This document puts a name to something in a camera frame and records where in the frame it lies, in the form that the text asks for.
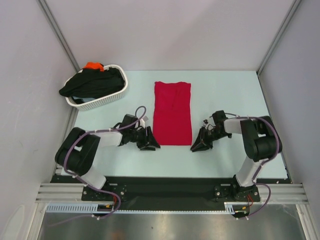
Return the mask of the red t shirt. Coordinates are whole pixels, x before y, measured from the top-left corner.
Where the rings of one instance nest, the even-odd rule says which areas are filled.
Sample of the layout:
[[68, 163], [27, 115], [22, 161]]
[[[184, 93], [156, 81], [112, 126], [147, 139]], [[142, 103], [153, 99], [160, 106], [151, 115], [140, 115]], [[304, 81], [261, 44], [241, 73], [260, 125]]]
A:
[[187, 82], [155, 82], [153, 134], [161, 146], [192, 144], [191, 86]]

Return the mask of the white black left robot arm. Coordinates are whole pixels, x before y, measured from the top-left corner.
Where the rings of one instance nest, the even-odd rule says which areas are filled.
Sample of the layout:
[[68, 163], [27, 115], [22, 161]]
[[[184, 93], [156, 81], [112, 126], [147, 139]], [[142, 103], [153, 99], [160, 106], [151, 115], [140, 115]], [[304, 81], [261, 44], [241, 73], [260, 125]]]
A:
[[146, 126], [147, 118], [126, 114], [121, 122], [106, 130], [86, 133], [74, 127], [57, 153], [55, 162], [65, 170], [80, 177], [93, 188], [93, 194], [100, 200], [110, 196], [111, 188], [107, 178], [93, 166], [98, 148], [121, 147], [127, 143], [135, 143], [141, 151], [155, 151], [161, 146], [156, 141], [150, 126]]

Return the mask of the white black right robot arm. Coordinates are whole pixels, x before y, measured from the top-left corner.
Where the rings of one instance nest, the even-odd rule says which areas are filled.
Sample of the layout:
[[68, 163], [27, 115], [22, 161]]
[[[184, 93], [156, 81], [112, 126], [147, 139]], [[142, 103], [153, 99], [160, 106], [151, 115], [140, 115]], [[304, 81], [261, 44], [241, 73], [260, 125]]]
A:
[[223, 110], [214, 112], [211, 115], [214, 125], [205, 119], [190, 150], [210, 150], [217, 140], [231, 138], [232, 134], [242, 135], [246, 158], [234, 176], [236, 185], [230, 188], [231, 196], [242, 201], [249, 194], [248, 187], [256, 184], [264, 165], [282, 151], [282, 142], [270, 116], [244, 117], [231, 113], [232, 117], [228, 118], [228, 115]]

